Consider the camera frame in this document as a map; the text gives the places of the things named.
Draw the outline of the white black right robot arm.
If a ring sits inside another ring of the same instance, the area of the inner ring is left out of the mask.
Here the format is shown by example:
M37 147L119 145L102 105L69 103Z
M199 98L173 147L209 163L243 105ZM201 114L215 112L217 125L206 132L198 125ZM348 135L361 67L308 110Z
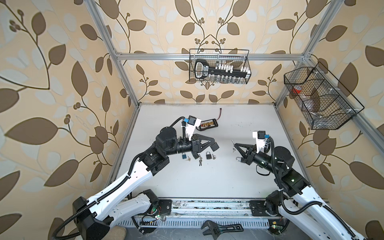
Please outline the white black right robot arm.
M293 168L295 158L285 148L275 146L272 137L257 139L255 145L235 143L237 160L267 170L274 175L278 189L268 197L274 210L313 240L363 240L365 237L347 224Z

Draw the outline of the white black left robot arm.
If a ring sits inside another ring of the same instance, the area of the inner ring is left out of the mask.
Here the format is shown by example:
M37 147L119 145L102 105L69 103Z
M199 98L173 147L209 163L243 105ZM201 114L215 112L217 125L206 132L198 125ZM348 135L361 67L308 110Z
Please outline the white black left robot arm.
M180 138L173 125L162 128L153 144L133 158L126 173L94 196L76 199L73 215L61 223L50 238L68 240L81 236L84 240L103 239L122 219L145 213L158 203L152 190L143 191L127 201L125 198L169 164L170 155L190 152L198 159L207 148L214 152L219 149L215 139L194 133L201 124L200 119L189 116L177 120L182 123L183 135Z

